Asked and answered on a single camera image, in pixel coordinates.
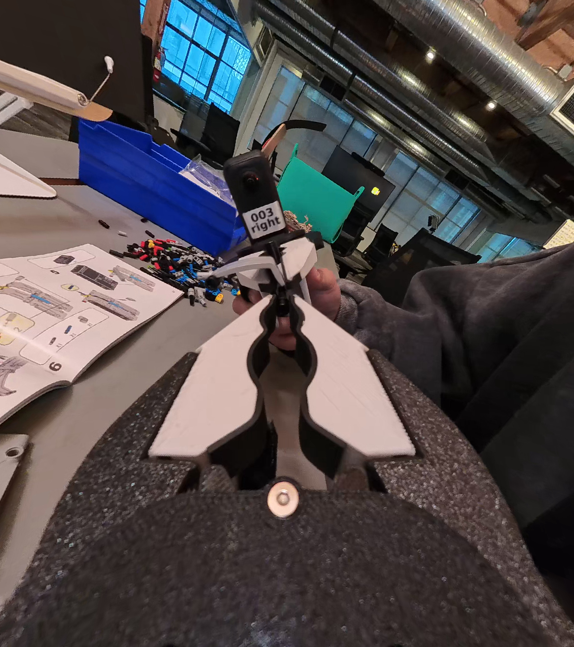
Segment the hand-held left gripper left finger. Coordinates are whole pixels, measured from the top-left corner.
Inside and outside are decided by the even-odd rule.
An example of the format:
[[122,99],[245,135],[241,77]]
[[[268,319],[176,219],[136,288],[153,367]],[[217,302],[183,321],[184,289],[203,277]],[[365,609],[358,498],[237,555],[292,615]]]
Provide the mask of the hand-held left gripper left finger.
[[233,477],[261,458],[269,422],[260,377],[273,329],[274,299],[266,296],[198,349],[150,458],[220,465]]

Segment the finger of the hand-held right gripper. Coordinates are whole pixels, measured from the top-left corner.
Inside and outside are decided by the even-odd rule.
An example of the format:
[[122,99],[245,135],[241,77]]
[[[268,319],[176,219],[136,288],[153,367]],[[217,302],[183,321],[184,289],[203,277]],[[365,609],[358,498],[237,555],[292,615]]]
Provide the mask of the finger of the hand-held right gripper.
[[317,262],[315,244],[309,239],[292,239],[281,245],[281,271],[284,285],[291,295],[312,304],[307,276]]
[[242,287],[274,295],[281,286],[281,270],[273,256],[256,252],[226,263],[210,273],[212,279],[236,276]]

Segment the pile of small brick parts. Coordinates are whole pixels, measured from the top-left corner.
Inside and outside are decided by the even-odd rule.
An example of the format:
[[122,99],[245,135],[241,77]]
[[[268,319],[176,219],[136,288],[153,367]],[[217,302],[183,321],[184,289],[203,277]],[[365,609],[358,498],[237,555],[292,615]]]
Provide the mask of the pile of small brick parts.
[[138,261],[139,271],[180,290],[190,306],[222,303],[225,292],[233,297],[242,295],[235,276],[210,279],[224,266],[221,255],[211,255],[175,239],[157,238],[150,231],[146,234],[147,238],[139,243],[129,243],[123,250],[109,249],[108,253],[118,259]]

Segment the white laptop stand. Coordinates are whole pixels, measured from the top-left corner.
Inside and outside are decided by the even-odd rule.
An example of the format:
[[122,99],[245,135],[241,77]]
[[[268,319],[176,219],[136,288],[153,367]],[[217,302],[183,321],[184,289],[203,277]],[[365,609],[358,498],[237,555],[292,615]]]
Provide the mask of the white laptop stand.
[[81,91],[118,125],[149,132],[154,116],[153,41],[141,1],[0,1],[0,60]]
[[93,122],[107,120],[112,109],[89,101],[81,91],[0,60],[0,91]]

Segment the black monitor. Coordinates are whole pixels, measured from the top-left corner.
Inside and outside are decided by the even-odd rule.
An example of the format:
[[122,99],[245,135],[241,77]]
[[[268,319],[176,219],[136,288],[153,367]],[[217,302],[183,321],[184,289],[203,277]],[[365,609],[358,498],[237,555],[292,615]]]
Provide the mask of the black monitor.
[[363,188],[356,200],[356,208],[370,218],[378,214],[396,188],[370,162],[355,153],[348,153],[340,146],[331,154],[322,174],[351,194]]

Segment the person's right hand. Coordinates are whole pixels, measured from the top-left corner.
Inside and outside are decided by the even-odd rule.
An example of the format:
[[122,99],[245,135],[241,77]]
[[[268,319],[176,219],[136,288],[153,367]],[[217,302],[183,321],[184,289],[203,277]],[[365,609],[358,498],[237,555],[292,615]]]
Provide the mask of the person's right hand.
[[[314,267],[307,275],[307,286],[312,306],[327,318],[334,320],[340,310],[341,291],[333,272]],[[246,298],[242,295],[234,298],[233,311],[241,316],[261,300],[260,292],[250,289]],[[296,338],[291,330],[289,318],[276,319],[276,326],[269,341],[282,352],[293,354]]]

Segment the blue plastic bin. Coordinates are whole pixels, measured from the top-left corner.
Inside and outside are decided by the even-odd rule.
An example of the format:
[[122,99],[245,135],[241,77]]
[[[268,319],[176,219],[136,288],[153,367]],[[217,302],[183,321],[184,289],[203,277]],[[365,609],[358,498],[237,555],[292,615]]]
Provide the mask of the blue plastic bin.
[[78,131],[86,185],[211,255],[246,237],[234,206],[181,175],[190,160],[174,148],[113,122],[80,119]]

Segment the grey desk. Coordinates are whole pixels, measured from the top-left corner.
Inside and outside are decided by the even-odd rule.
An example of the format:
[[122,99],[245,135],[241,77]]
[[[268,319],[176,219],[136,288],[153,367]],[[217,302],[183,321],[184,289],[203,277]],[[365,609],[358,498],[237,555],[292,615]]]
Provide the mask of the grey desk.
[[[152,224],[81,184],[75,143],[0,129],[0,153],[57,191],[55,199],[0,197],[0,258],[83,244],[123,251],[128,243],[180,239],[184,229]],[[67,484],[107,428],[186,352],[234,319],[222,305],[186,301],[138,329],[97,359],[73,384],[27,404],[0,434],[26,434],[29,445],[0,504],[0,610],[28,568]]]

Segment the teal plastic bin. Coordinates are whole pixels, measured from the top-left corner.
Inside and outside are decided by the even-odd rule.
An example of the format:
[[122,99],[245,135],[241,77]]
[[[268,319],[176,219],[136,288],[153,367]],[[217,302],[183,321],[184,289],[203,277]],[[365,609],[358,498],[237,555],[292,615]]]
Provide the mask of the teal plastic bin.
[[293,213],[301,224],[310,224],[313,231],[332,245],[364,192],[364,186],[350,193],[299,159],[298,149],[294,145],[277,184],[283,211]]

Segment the silver ventilation duct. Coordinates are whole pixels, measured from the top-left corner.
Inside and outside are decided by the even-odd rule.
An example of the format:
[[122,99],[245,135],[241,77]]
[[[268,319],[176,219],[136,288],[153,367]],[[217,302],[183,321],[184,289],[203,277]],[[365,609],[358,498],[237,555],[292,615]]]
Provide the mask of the silver ventilation duct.
[[376,1],[574,166],[574,79],[541,66],[467,1]]

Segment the small clear plastic bag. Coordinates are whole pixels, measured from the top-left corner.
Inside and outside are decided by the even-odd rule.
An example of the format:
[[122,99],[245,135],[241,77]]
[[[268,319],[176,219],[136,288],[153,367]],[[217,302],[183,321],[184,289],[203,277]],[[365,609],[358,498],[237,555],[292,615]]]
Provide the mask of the small clear plastic bag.
[[196,155],[178,172],[188,180],[216,191],[228,189],[222,168],[210,164],[201,154]]

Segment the person's right forearm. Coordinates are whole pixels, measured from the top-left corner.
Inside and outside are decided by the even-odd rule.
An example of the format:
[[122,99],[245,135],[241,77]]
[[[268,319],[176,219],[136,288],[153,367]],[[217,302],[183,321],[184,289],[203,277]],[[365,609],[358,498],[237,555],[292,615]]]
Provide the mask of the person's right forearm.
[[574,243],[419,272],[404,302],[341,279],[337,323],[482,451],[504,428],[574,431]]

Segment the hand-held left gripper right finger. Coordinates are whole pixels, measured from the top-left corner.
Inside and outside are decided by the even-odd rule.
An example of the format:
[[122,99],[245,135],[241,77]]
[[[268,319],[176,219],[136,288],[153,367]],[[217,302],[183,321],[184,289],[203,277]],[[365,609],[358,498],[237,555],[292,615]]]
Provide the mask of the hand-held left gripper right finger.
[[372,461],[413,457],[416,447],[364,344],[299,296],[290,299],[295,359],[305,376],[299,443],[326,477],[348,458]]

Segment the open instruction booklet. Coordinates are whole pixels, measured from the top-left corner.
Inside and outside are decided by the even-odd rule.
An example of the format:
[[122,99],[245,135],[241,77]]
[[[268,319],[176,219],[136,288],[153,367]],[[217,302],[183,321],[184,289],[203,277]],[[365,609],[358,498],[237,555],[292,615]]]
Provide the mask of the open instruction booklet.
[[0,259],[0,425],[182,297],[93,245]]

